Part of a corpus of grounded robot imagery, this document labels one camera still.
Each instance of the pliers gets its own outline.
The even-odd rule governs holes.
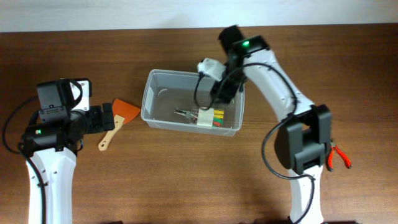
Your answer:
[[[191,111],[186,111],[186,110],[180,110],[180,109],[175,109],[174,113],[182,115],[188,119],[190,118],[198,118],[198,116],[194,113],[192,113]]]
[[[336,145],[336,143],[335,143],[335,141],[333,139],[330,140],[330,150],[331,150],[330,154],[329,154],[329,156],[328,156],[328,158],[326,160],[328,171],[330,171],[330,172],[333,171],[333,155],[334,155],[335,151],[343,159],[344,164],[347,167],[347,169],[351,168],[350,159],[348,158],[348,156],[345,153],[343,153],[343,151],[341,151],[337,147],[337,145]]]

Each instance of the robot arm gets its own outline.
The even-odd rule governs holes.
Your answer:
[[[77,153],[83,148],[83,135],[112,130],[112,106],[104,103],[103,111],[101,106],[90,106],[88,79],[42,83],[37,85],[37,92],[42,122],[36,124],[38,117],[33,116],[20,145],[43,180],[45,213],[39,177],[27,162],[29,223],[72,223],[72,178]]]
[[[279,128],[275,151],[279,161],[289,170],[289,177],[308,174],[315,178],[314,189],[308,178],[291,180],[290,221],[322,223],[320,176],[329,153],[331,113],[325,105],[315,106],[299,91],[261,36],[244,39],[238,28],[232,26],[225,29],[219,39],[228,54],[226,65],[209,58],[198,65],[199,74],[216,80],[210,93],[212,102],[229,103],[237,91],[243,90],[247,79],[254,82],[270,103],[277,119],[285,121]],[[303,131],[303,124],[309,128]],[[308,207],[312,190],[312,204],[299,220]]]

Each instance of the brown wooden surface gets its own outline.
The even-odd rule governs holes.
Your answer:
[[[333,113],[333,137],[353,161],[322,175],[326,220],[398,220],[398,25],[242,28],[261,34],[282,68]],[[195,72],[225,60],[221,29],[111,30],[0,34],[0,123],[35,84],[87,77],[92,105],[121,98],[141,105],[154,68]],[[38,103],[12,121],[12,146]],[[275,115],[249,82],[242,129],[233,138],[152,129],[136,118],[100,152],[85,137],[73,177],[74,223],[238,223],[285,218],[290,185],[261,161]],[[279,170],[273,147],[271,163]],[[0,223],[27,223],[29,180],[22,157],[0,148]]]

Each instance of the clear plastic bin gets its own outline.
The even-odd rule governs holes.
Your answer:
[[[197,81],[197,73],[152,70],[142,100],[141,118],[152,128],[234,136],[242,126],[244,91],[238,92],[235,99],[228,105],[214,104],[212,106],[224,110],[222,127],[190,124],[189,119],[174,113],[176,108],[187,111],[197,109],[193,100]],[[203,78],[199,84],[197,98],[204,106],[210,103],[209,92],[213,84],[214,80],[207,77]]]

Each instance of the orange spatula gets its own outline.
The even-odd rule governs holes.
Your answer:
[[[114,116],[114,129],[112,131],[108,131],[104,139],[102,139],[102,141],[98,144],[98,149],[100,149],[100,151],[105,151],[108,148],[113,136],[117,133],[117,131],[119,131],[123,124],[127,124],[133,120],[141,111],[139,108],[136,108],[135,106],[119,99],[116,99],[113,102],[112,110]]]

